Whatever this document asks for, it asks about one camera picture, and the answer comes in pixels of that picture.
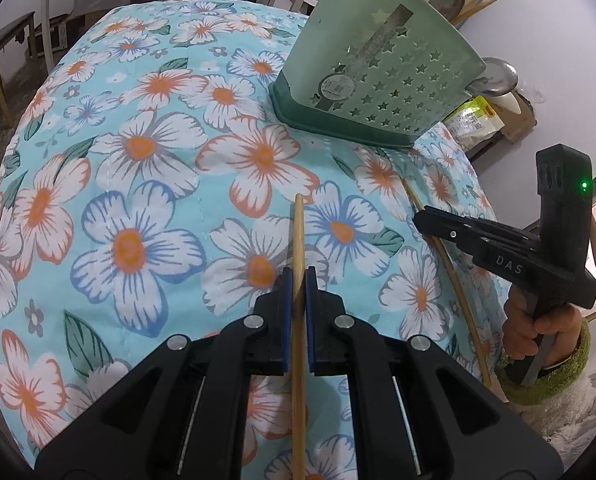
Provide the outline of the green fuzzy sleeve forearm right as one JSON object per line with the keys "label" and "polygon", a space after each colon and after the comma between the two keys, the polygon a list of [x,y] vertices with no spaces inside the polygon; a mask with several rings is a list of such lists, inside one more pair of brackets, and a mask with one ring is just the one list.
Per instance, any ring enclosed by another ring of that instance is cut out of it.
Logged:
{"label": "green fuzzy sleeve forearm right", "polygon": [[512,382],[502,365],[496,368],[511,411],[552,445],[567,468],[596,437],[596,388],[586,372],[591,341],[583,322],[572,356],[529,387]]}

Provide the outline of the person's right hand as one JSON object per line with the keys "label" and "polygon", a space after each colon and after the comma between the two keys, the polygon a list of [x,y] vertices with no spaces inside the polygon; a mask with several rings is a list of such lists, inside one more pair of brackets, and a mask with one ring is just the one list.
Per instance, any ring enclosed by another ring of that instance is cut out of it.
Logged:
{"label": "person's right hand", "polygon": [[527,356],[536,356],[538,335],[543,338],[555,335],[545,366],[560,363],[575,352],[582,330],[582,315],[572,304],[533,320],[528,314],[526,295],[516,285],[512,285],[504,311],[507,318],[503,324],[503,346],[511,359],[523,360]]}

